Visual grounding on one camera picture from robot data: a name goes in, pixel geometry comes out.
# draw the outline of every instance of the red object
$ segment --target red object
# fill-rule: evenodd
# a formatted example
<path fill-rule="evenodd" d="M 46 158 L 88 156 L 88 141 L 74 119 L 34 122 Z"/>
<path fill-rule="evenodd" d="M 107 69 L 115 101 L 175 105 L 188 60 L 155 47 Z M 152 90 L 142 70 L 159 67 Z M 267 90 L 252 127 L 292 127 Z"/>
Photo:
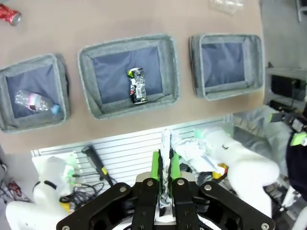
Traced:
<path fill-rule="evenodd" d="M 20 21 L 21 14 L 7 6 L 0 4 L 0 19 L 9 22 L 11 25 L 17 25 Z"/>

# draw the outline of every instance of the yellow tape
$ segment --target yellow tape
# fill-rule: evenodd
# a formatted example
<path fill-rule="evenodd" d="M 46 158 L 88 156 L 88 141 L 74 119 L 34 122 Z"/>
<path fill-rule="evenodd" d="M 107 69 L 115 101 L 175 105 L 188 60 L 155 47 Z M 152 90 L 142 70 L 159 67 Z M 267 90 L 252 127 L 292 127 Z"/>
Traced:
<path fill-rule="evenodd" d="M 101 169 L 101 171 L 104 173 L 104 175 L 107 175 L 107 170 L 106 170 L 105 167 L 103 167 L 103 168 Z"/>

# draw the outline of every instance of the metal grate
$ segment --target metal grate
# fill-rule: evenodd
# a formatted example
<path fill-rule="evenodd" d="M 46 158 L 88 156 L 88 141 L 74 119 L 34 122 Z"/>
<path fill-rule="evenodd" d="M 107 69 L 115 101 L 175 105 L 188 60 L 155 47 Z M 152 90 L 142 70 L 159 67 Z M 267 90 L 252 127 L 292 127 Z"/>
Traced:
<path fill-rule="evenodd" d="M 226 115 L 211 120 L 189 122 L 89 142 L 33 150 L 32 156 L 56 155 L 75 151 L 78 155 L 77 159 L 81 172 L 84 174 L 95 173 L 87 158 L 81 153 L 85 146 L 92 145 L 106 166 L 108 173 L 117 182 L 125 182 L 133 186 L 138 174 L 151 170 L 153 151 L 160 148 L 161 132 L 166 128 L 174 130 L 181 138 L 192 138 L 196 129 L 219 126 L 223 123 L 232 124 L 232 122 L 232 115 Z M 87 184 L 100 182 L 99 176 L 96 175 L 84 176 L 83 178 Z M 105 183 L 102 191 L 108 188 L 109 185 Z"/>

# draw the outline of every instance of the screw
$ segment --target screw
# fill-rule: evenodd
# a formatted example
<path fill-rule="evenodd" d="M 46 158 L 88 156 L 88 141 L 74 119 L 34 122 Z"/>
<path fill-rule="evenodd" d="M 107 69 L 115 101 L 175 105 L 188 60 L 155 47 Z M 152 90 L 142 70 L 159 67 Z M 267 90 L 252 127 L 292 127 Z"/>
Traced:
<path fill-rule="evenodd" d="M 205 185 L 205 190 L 206 191 L 210 191 L 211 189 L 212 189 L 212 187 L 210 185 L 208 185 L 208 184 Z"/>
<path fill-rule="evenodd" d="M 262 230 L 268 230 L 269 228 L 270 228 L 270 226 L 267 223 L 261 224 L 261 229 Z"/>
<path fill-rule="evenodd" d="M 180 180 L 177 181 L 177 184 L 178 185 L 184 185 L 184 181 L 180 179 Z"/>
<path fill-rule="evenodd" d="M 121 193 L 123 193 L 123 192 L 125 192 L 127 189 L 126 189 L 125 186 L 122 186 L 119 190 L 120 190 Z"/>
<path fill-rule="evenodd" d="M 152 180 L 150 180 L 150 181 L 147 182 L 147 185 L 148 185 L 148 186 L 152 186 L 153 184 L 154 184 L 154 183 L 153 183 Z"/>

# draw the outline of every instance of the plastic wrapper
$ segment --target plastic wrapper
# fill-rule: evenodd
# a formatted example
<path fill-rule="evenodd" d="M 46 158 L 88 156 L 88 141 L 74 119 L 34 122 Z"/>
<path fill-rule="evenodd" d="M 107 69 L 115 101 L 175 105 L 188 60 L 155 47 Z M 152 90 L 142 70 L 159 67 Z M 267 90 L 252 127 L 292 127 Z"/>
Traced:
<path fill-rule="evenodd" d="M 244 0 L 210 0 L 210 6 L 218 11 L 234 15 L 243 9 Z"/>

